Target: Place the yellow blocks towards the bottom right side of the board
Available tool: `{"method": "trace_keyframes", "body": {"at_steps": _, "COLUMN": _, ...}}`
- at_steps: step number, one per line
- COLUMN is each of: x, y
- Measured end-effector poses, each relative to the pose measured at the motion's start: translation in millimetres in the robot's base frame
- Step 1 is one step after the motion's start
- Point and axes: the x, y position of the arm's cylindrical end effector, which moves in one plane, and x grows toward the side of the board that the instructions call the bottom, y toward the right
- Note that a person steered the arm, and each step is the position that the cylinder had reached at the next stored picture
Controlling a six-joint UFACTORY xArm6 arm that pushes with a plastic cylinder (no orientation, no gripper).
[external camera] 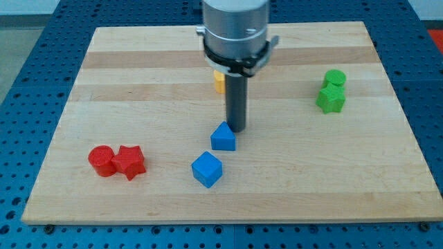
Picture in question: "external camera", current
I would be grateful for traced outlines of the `silver robot arm cylinder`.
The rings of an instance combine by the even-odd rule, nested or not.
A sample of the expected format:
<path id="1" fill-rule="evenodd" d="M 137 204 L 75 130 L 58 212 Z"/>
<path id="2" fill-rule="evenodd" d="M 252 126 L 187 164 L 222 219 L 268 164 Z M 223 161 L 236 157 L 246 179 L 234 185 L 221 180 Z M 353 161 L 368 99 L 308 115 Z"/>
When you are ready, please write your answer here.
<path id="1" fill-rule="evenodd" d="M 203 0 L 202 37 L 206 61 L 232 77 L 253 77 L 279 43 L 268 38 L 269 0 Z"/>

